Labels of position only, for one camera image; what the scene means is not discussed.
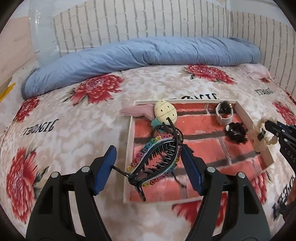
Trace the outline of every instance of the metal screw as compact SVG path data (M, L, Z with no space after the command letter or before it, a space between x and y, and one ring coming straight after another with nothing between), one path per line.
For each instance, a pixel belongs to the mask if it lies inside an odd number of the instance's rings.
M89 170L90 170L90 168L88 166L81 168L82 172L88 172Z
M207 168L207 171L213 173L213 172L216 171L216 168L214 168L214 167L208 167Z
M245 177L246 177L246 175L245 175L243 172L239 172L238 176L239 176L240 178L245 178Z
M58 177L59 176L59 173L58 172L53 172L52 174L51 174L51 177L52 178L56 178L56 177Z

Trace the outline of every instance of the cream scrunchie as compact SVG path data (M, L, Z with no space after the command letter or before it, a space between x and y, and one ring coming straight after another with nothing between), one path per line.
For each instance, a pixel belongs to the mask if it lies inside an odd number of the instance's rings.
M254 151L256 151L256 152L261 152L261 151L266 150L268 145L274 145L279 140L279 138L275 135L271 139L269 137L265 136L261 141L258 140L257 136L261 133L262 128L265 130L264 124L267 120L270 120L270 121L276 123L275 118L262 117L257 122L254 122L253 129L248 131L249 138L254 140L253 147L254 147Z

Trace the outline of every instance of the cream plush ornament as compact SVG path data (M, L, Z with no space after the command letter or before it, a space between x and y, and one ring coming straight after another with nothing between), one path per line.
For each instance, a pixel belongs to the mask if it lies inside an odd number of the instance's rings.
M258 120L257 122L253 123L253 129L248 131L248 136L250 139L254 140L253 143L253 147L254 147L254 151L256 152L261 152L266 150L268 145L274 145L278 142L279 138L277 136L273 136L271 139L269 137L267 137L266 135L259 140L258 139L258 135L260 133L262 133L262 129L264 131L264 124L267 120L270 120L274 123L276 123L276 119L275 118L266 118L266 117L262 117L260 120Z
M173 124L175 124L177 120L176 108L165 100L159 100L155 103L154 114L155 119L151 122L151 126L162 125L163 122L168 125L168 117L171 119Z

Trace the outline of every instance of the red flower print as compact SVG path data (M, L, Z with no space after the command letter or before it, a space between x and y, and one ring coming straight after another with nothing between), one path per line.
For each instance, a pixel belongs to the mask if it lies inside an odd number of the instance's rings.
M236 84L233 78L229 77L223 70L215 67L208 67L204 64L188 65L186 71L195 77L207 79L209 81L223 81L226 84Z
M281 102L274 102L273 105L276 107L276 111L281 114L287 124L296 124L294 113L286 105L283 105Z
M265 82L265 83L269 83L270 82L270 79L269 78L266 78L266 77L263 77L260 79L262 82Z
M267 200L266 179L267 179L267 174L264 172L261 175L251 180L251 184L261 204L265 204ZM216 227L219 227L224 221L225 212L227 208L227 198L228 198L227 193L222 193ZM172 205L172 210L177 212L178 217L182 216L187 221L189 221L192 227L197 217L201 203L202 203L202 200L195 201L195 202L174 204Z
M6 193L11 199L12 212L23 223L27 222L35 197L33 187L37 172L35 156L35 150L27 152L25 147L19 148L16 156L12 158L12 165L6 176Z
M113 99L110 92L120 92L121 90L118 88L122 81L123 79L121 77L113 74L88 79L77 88L72 89L70 91L71 96L64 101L71 100L73 105L77 105L86 96L88 97L88 102L93 104L97 104L103 100Z
M40 100L37 97L24 101L13 120L16 122L23 122L25 117L39 105L39 102Z
M290 95L290 93L289 93L288 91L285 91L285 92L286 92L286 94L288 95L288 97L290 98L290 100L292 100L293 103L296 104L295 99Z

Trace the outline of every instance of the white ring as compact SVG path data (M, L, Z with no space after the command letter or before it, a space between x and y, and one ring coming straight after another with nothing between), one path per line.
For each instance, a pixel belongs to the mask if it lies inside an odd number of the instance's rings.
M216 118L217 118L217 121L218 121L218 123L220 125L224 125L224 126L229 125L232 122L233 108L231 108L230 117L228 117L228 118L222 118L221 115L219 114L220 106L221 106L221 102L216 107Z

